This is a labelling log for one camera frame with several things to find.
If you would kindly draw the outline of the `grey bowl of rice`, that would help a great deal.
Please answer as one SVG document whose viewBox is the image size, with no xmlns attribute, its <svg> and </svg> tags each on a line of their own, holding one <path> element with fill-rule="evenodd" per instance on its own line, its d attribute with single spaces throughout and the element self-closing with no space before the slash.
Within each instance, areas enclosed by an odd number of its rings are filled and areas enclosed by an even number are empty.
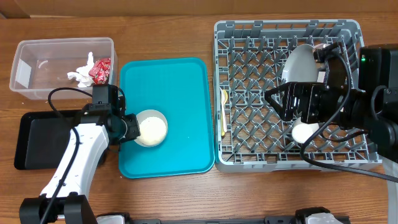
<svg viewBox="0 0 398 224">
<path fill-rule="evenodd" d="M 134 140 L 143 147 L 158 146 L 165 139 L 168 123 L 165 116 L 157 110 L 144 110 L 136 115 L 140 135 Z"/>
</svg>

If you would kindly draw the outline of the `cream plastic cup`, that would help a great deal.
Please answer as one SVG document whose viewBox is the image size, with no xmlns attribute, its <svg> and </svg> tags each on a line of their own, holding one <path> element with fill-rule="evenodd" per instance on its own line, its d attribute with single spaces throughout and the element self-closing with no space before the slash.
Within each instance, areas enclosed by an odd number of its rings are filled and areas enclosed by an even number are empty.
<svg viewBox="0 0 398 224">
<path fill-rule="evenodd" d="M 318 123 L 304 123 L 299 117 L 293 123 L 291 135 L 294 141 L 303 144 L 318 128 Z"/>
</svg>

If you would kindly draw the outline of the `light grey plate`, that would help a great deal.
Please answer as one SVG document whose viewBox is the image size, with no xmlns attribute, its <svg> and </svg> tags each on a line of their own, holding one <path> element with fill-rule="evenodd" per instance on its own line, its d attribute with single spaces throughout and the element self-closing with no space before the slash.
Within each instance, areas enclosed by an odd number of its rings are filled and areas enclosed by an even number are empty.
<svg viewBox="0 0 398 224">
<path fill-rule="evenodd" d="M 289 54 L 281 78 L 286 83 L 317 82 L 318 70 L 311 45 L 299 45 Z"/>
</svg>

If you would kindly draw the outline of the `white pink-rimmed plate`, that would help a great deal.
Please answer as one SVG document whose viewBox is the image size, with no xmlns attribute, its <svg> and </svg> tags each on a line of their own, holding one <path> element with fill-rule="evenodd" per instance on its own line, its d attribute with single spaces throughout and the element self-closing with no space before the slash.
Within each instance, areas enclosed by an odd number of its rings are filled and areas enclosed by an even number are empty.
<svg viewBox="0 0 398 224">
<path fill-rule="evenodd" d="M 313 52 L 318 50 L 324 49 L 325 47 L 329 46 L 329 44 L 317 44 L 313 46 Z"/>
</svg>

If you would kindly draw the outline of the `yellow plastic spoon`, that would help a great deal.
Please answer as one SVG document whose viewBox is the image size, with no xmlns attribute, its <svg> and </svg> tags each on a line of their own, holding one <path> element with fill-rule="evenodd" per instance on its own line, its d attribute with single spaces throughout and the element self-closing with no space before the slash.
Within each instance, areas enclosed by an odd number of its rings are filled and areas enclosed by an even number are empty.
<svg viewBox="0 0 398 224">
<path fill-rule="evenodd" d="M 227 94 L 226 90 L 220 89 L 220 95 L 221 95 L 221 124 L 222 124 L 221 136 L 223 137 L 227 132 L 225 106 L 226 106 L 226 102 L 228 100 L 228 94 Z"/>
</svg>

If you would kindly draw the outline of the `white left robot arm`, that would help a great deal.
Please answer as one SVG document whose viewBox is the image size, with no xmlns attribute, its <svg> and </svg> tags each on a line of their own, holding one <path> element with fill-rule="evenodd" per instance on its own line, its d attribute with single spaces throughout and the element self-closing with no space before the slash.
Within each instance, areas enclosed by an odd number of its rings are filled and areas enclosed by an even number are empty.
<svg viewBox="0 0 398 224">
<path fill-rule="evenodd" d="M 126 97 L 116 85 L 93 85 L 92 102 L 72 121 L 61 112 L 55 114 L 71 129 L 68 145 L 51 181 L 36 198 L 25 198 L 19 209 L 23 224 L 115 223 L 131 221 L 128 213 L 95 216 L 88 196 L 98 163 L 112 145 L 135 140 L 139 126 L 134 114 L 126 114 Z"/>
</svg>

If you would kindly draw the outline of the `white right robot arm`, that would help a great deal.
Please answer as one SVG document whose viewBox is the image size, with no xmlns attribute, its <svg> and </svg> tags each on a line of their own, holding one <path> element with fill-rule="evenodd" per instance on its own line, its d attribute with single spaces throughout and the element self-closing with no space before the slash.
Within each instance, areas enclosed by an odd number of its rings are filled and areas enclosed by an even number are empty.
<svg viewBox="0 0 398 224">
<path fill-rule="evenodd" d="M 290 121 L 295 113 L 303 123 L 320 123 L 302 144 L 300 157 L 307 163 L 331 170 L 361 174 L 388 182 L 388 222 L 397 223 L 397 45 L 382 44 L 359 50 L 358 87 L 353 88 L 351 68 L 343 58 L 343 44 L 336 42 L 320 49 L 309 48 L 309 61 L 292 70 L 292 78 L 267 90 L 265 100 L 280 119 Z M 306 81 L 314 63 L 326 64 L 322 82 Z M 331 124 L 358 133 L 341 138 L 347 141 L 365 134 L 382 157 L 385 173 L 316 161 L 305 150 L 313 138 L 322 136 Z"/>
</svg>

